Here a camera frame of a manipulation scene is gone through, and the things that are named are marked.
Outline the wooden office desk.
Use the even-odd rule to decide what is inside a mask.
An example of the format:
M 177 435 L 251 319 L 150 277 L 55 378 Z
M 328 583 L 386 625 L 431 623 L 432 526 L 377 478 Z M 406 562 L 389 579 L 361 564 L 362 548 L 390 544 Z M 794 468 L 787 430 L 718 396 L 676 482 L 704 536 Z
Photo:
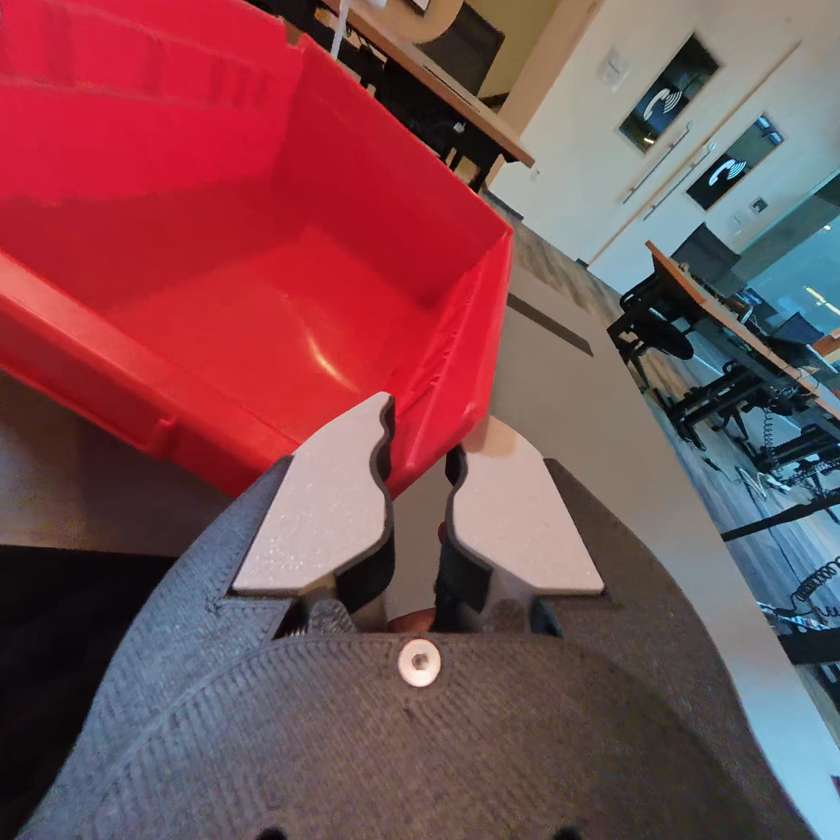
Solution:
M 330 1 L 319 5 L 337 18 L 337 29 L 348 27 L 381 57 L 384 69 L 369 81 L 375 99 L 389 110 L 396 109 L 395 116 L 452 172 L 467 161 L 473 192 L 484 188 L 497 164 L 533 168 L 535 158 L 520 134 L 400 33 L 396 23 L 389 22 L 387 6 Z
M 652 241 L 648 240 L 644 245 L 652 256 L 654 271 L 663 292 L 675 295 L 678 299 L 686 301 L 688 308 L 700 311 L 697 324 L 700 334 L 708 341 L 715 340 L 731 345 L 732 356 L 736 356 L 737 352 L 746 353 L 748 356 L 743 364 L 764 362 L 757 372 L 770 375 L 772 382 L 780 377 L 785 378 L 804 389 L 810 404 L 820 412 L 835 419 L 839 418 L 838 395 L 806 369 L 792 364 L 774 352 L 760 329 L 749 326 L 753 314 L 750 308 L 732 310 Z

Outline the white wall notice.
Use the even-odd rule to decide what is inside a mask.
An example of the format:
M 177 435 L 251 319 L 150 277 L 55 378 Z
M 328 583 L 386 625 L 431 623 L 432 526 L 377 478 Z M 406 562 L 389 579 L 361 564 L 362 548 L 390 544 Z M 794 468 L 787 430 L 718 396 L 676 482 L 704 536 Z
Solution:
M 624 83 L 630 68 L 630 59 L 620 49 L 612 47 L 599 65 L 597 77 L 610 92 L 615 92 Z

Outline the black wall sign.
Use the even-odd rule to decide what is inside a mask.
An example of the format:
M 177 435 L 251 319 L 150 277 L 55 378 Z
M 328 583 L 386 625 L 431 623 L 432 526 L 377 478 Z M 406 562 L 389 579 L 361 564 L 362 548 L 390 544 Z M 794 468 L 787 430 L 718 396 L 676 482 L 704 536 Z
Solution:
M 707 211 L 783 142 L 782 132 L 766 113 L 762 113 L 702 172 L 687 188 L 686 194 Z
M 625 117 L 621 135 L 643 154 L 649 152 L 719 68 L 717 58 L 692 34 Z

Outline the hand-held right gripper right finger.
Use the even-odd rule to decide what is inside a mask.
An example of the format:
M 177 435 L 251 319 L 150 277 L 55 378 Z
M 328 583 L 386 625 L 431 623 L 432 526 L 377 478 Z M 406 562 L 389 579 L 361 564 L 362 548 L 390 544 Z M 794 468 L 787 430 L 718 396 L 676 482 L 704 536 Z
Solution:
M 526 617 L 538 599 L 606 590 L 549 466 L 519 432 L 485 416 L 446 459 L 445 610 L 486 621 Z

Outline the black office chair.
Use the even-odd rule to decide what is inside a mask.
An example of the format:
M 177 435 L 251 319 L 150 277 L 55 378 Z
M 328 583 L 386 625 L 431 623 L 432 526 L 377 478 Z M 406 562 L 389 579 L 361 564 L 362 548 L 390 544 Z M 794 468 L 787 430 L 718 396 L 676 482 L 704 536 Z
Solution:
M 667 269 L 657 263 L 651 275 L 622 294 L 619 306 L 623 314 L 607 330 L 622 361 L 631 364 L 638 373 L 639 391 L 643 394 L 650 390 L 642 365 L 646 352 L 656 350 L 681 361 L 689 361 L 695 356 L 687 334 L 673 323 L 673 318 L 679 319 L 685 314 L 678 301 L 686 296 L 668 291 L 671 280 Z

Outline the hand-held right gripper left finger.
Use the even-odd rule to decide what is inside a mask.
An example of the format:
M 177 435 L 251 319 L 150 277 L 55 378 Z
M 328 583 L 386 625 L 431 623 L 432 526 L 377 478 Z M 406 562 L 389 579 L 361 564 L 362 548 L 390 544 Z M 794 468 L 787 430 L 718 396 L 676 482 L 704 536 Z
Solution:
M 378 392 L 322 426 L 291 457 L 232 580 L 243 597 L 338 600 L 350 614 L 394 575 L 395 399 Z

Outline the dark cloth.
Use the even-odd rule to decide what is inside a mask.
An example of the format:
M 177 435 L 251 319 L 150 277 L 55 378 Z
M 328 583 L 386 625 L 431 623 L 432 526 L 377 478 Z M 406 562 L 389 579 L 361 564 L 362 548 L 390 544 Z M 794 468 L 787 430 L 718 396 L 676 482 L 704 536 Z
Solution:
M 104 672 L 175 557 L 1 548 L 1 838 L 73 747 Z

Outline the black tape strip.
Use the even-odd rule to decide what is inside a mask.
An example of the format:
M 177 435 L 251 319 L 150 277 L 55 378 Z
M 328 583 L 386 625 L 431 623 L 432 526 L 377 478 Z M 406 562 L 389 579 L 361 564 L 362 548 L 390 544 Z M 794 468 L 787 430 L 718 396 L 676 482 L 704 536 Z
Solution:
M 594 357 L 591 345 L 582 336 L 566 328 L 561 323 L 510 292 L 507 294 L 507 307 L 521 314 L 541 329 L 576 348 L 578 351 L 583 352 L 591 358 Z

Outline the red plastic bin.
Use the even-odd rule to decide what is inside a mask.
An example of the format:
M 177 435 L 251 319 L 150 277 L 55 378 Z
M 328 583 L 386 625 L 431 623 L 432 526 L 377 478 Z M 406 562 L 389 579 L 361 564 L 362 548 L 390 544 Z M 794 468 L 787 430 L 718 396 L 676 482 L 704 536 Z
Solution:
M 512 231 L 245 2 L 2 2 L 2 370 L 237 497 L 393 398 L 395 497 L 487 414 Z

